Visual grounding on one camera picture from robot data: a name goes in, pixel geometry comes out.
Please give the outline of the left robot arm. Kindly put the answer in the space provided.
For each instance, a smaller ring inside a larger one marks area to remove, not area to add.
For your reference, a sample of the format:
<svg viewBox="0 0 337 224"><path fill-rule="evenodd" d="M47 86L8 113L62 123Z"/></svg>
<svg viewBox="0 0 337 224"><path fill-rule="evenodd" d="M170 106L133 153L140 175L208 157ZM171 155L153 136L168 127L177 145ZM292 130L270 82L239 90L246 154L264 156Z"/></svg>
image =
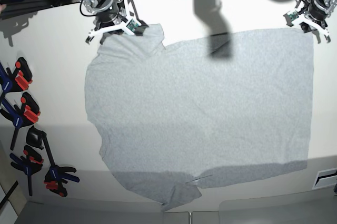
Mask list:
<svg viewBox="0 0 337 224"><path fill-rule="evenodd" d="M284 17L288 26L299 25L304 33L318 33L330 43L326 19L331 16L335 8L336 0L298 0L295 8L288 11Z"/></svg>

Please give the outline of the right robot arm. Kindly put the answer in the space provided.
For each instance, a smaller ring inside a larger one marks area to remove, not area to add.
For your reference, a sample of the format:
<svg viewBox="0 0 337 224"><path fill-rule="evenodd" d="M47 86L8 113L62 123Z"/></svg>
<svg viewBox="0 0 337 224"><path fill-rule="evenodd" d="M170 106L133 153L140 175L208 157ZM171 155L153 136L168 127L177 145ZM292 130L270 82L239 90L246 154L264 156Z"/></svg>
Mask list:
<svg viewBox="0 0 337 224"><path fill-rule="evenodd" d="M140 21L135 9L130 9L133 0L78 0L80 14L94 17L95 27L88 32L86 43L93 38L108 34L142 36L148 27Z"/></svg>

